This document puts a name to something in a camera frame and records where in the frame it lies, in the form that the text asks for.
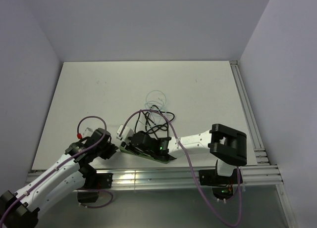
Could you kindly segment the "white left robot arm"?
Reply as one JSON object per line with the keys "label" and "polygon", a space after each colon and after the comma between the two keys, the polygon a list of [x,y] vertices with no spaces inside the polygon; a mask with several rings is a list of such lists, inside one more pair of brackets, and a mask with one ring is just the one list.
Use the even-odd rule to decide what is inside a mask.
{"label": "white left robot arm", "polygon": [[34,228],[39,216],[74,190],[97,192],[103,182],[91,162],[109,159],[117,150],[111,134],[98,128],[72,143],[44,173],[16,192],[0,197],[0,225],[7,228]]}

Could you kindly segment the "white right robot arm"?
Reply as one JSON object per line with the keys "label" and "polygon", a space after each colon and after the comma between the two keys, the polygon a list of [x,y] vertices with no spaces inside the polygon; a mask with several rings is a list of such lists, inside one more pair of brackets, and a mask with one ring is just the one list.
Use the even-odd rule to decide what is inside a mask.
{"label": "white right robot arm", "polygon": [[208,131],[185,137],[154,138],[129,127],[119,135],[123,151],[165,164],[184,155],[208,152],[216,157],[214,177],[219,183],[226,183],[236,167],[247,165],[247,135],[222,124],[213,124]]}

